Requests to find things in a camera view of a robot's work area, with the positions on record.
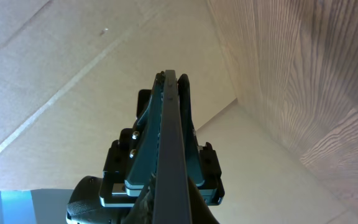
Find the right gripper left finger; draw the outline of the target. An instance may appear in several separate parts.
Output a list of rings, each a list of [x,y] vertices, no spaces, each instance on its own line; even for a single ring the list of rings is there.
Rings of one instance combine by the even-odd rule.
[[[154,213],[156,176],[151,174],[149,182],[144,185],[134,206],[128,214],[129,224],[152,224]]]

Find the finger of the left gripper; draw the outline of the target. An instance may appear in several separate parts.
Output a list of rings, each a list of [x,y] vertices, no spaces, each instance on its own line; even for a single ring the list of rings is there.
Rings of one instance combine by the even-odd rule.
[[[182,74],[178,81],[181,128],[185,148],[185,162],[188,176],[196,186],[204,184],[196,132],[191,117],[190,81],[187,74]]]
[[[137,120],[132,127],[128,171],[125,186],[128,190],[141,189],[156,170],[162,112],[164,73],[156,74],[150,90],[138,94]]]

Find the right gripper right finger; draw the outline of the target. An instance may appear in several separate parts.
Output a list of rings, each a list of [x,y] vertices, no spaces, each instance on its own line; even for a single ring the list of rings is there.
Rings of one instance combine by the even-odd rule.
[[[192,224],[219,224],[190,177],[188,178],[188,193]]]

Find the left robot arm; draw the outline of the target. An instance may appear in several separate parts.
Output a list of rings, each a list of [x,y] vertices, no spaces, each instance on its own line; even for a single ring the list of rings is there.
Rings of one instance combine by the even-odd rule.
[[[67,204],[68,223],[215,223],[225,190],[216,151],[199,145],[190,82],[158,73],[138,94],[136,120],[108,150],[102,177],[86,176]]]

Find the smartphone with light screen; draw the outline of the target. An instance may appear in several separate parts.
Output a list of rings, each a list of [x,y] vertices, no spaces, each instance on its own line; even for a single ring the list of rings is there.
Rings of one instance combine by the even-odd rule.
[[[191,224],[177,78],[173,70],[164,75],[153,222]]]

